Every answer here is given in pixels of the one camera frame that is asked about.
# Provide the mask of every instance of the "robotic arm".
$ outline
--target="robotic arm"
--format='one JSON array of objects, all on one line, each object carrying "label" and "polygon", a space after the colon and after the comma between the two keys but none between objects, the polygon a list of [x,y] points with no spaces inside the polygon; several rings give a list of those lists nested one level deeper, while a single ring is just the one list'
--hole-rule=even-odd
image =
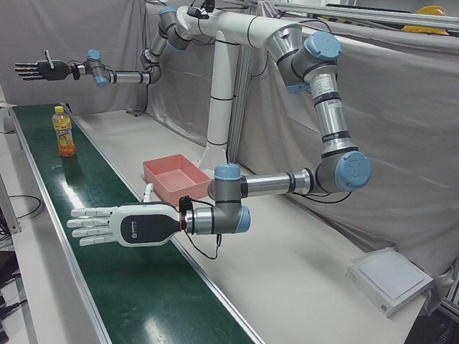
[{"label": "robotic arm", "polygon": [[61,80],[69,74],[77,79],[80,74],[91,74],[97,85],[151,84],[161,76],[158,62],[166,45],[180,51],[188,47],[193,36],[216,37],[206,149],[215,146],[221,150],[228,136],[234,89],[232,72],[239,45],[265,49],[278,66],[289,92],[311,90],[324,144],[321,163],[313,170],[303,168],[294,173],[246,177],[240,175],[236,165],[218,165],[208,188],[208,194],[215,200],[215,206],[210,207],[194,209],[190,198],[184,198],[178,211],[171,204],[148,201],[113,208],[75,209],[72,216],[77,218],[69,220],[67,226],[77,228],[72,234],[82,237],[81,245],[119,242],[127,247],[157,246],[165,244],[178,231],[240,233],[250,227],[249,209],[241,204],[245,197],[352,192],[368,182],[372,172],[370,161],[351,142],[342,112],[336,84],[336,60],[340,54],[336,38],[316,32],[302,43],[301,26],[291,21],[213,9],[205,17],[202,15],[199,9],[165,7],[160,13],[155,39],[141,53],[146,69],[142,72],[110,70],[101,62],[100,54],[91,51],[82,65],[68,66],[47,57],[47,61],[33,66],[19,65],[19,72],[26,80]]},{"label": "robotic arm", "polygon": [[169,45],[176,51],[188,47],[193,35],[187,34],[176,27],[176,9],[171,6],[164,7],[160,12],[158,31],[150,46],[141,53],[143,71],[116,71],[102,63],[98,50],[91,49],[87,52],[86,61],[65,63],[53,60],[46,51],[46,60],[35,63],[16,63],[15,71],[24,80],[63,80],[72,75],[74,80],[79,80],[81,75],[92,75],[94,82],[99,87],[116,83],[133,83],[151,85],[161,78],[159,60],[162,52]]}]

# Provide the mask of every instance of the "white device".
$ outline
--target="white device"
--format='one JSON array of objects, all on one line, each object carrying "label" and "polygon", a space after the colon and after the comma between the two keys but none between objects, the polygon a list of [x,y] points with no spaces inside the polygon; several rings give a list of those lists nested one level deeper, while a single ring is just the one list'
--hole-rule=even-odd
[{"label": "white device", "polygon": [[13,119],[9,113],[12,104],[0,102],[0,133],[10,133],[14,130]]},{"label": "white device", "polygon": [[389,317],[426,290],[432,278],[393,249],[372,252],[346,275]]},{"label": "white device", "polygon": [[180,231],[180,213],[171,204],[150,202],[153,184],[147,185],[143,203],[110,208],[73,209],[68,228],[80,246],[119,242],[127,247],[160,246]]}]

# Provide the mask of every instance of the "yellow hard hat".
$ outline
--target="yellow hard hat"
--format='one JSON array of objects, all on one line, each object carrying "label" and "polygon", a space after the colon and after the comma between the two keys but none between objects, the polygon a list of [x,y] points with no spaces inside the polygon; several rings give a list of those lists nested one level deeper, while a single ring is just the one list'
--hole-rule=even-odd
[{"label": "yellow hard hat", "polygon": [[[441,6],[426,6],[418,9],[416,14],[427,14],[430,16],[445,16],[445,9]],[[418,34],[443,34],[448,35],[444,29],[436,29],[434,27],[413,27],[406,25],[403,27],[402,31],[406,32],[416,32]]]}]

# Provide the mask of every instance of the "white pillar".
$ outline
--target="white pillar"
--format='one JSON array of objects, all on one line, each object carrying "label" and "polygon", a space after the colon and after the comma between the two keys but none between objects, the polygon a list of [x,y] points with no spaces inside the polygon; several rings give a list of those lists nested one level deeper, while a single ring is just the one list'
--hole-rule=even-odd
[{"label": "white pillar", "polygon": [[215,35],[214,68],[210,92],[207,144],[199,168],[213,170],[227,163],[226,149],[232,101],[235,91],[237,57],[240,45],[225,39],[221,31]]}]

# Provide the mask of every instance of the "white robotic hand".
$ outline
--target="white robotic hand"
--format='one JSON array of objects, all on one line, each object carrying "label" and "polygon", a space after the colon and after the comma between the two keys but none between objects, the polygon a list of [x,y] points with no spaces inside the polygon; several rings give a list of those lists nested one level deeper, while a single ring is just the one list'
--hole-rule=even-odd
[{"label": "white robotic hand", "polygon": [[118,242],[127,247],[159,246],[180,231],[180,213],[168,203],[148,202],[152,186],[147,186],[145,203],[111,208],[73,209],[68,228],[80,246]]}]

